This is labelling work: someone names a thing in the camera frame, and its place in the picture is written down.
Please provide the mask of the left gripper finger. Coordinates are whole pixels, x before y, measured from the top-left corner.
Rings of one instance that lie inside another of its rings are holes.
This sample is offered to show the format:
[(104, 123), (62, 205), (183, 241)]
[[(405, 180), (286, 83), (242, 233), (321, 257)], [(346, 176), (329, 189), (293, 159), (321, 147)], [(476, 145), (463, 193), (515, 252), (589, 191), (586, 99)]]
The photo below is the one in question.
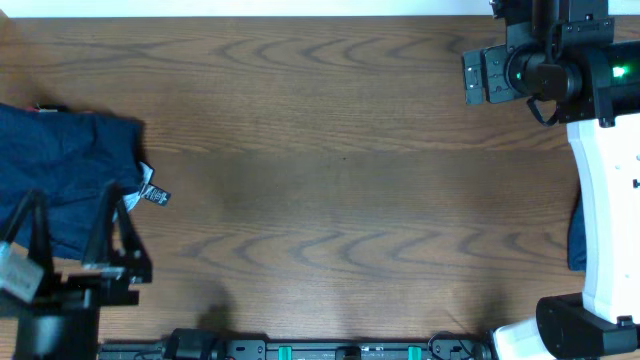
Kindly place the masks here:
[(15, 206), (1, 225), (1, 241), (12, 244), (27, 220), (31, 221), (27, 256), (44, 270), (44, 278), (49, 280), (54, 274), (54, 265), (46, 198), (41, 191), (29, 191)]
[(119, 185), (107, 184), (81, 263), (87, 269), (151, 273), (152, 262), (133, 226), (123, 196)]

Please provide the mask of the navy blue shorts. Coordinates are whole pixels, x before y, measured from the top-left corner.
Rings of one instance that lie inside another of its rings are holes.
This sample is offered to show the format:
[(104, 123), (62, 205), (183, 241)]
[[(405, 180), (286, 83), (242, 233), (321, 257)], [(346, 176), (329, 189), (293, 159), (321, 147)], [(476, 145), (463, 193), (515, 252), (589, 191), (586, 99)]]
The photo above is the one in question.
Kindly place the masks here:
[(141, 123), (99, 113), (1, 106), (1, 220), (31, 190), (45, 194), (53, 255), (83, 257), (100, 198), (115, 182), (143, 183)]

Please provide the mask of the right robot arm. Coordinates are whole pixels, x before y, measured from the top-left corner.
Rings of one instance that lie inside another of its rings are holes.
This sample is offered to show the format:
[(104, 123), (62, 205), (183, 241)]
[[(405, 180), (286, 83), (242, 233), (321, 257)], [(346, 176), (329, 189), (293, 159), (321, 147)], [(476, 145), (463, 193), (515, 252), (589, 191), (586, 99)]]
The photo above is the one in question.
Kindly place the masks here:
[(496, 1), (503, 44), (462, 57), (470, 105), (525, 99), (566, 127), (586, 240), (581, 292), (544, 297), (493, 330), (478, 359), (599, 359), (639, 347), (639, 45), (615, 38), (605, 1)]

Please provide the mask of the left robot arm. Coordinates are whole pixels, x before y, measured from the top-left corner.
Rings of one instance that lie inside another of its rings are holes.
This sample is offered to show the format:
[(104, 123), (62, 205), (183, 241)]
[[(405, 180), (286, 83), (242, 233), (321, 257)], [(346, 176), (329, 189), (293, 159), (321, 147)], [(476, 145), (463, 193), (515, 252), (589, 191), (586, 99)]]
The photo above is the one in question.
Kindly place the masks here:
[(1, 315), (18, 321), (17, 359), (94, 359), (100, 311), (139, 302), (136, 284), (152, 280), (152, 261), (109, 183), (81, 264), (63, 277), (53, 264), (45, 195), (28, 192), (1, 226)]

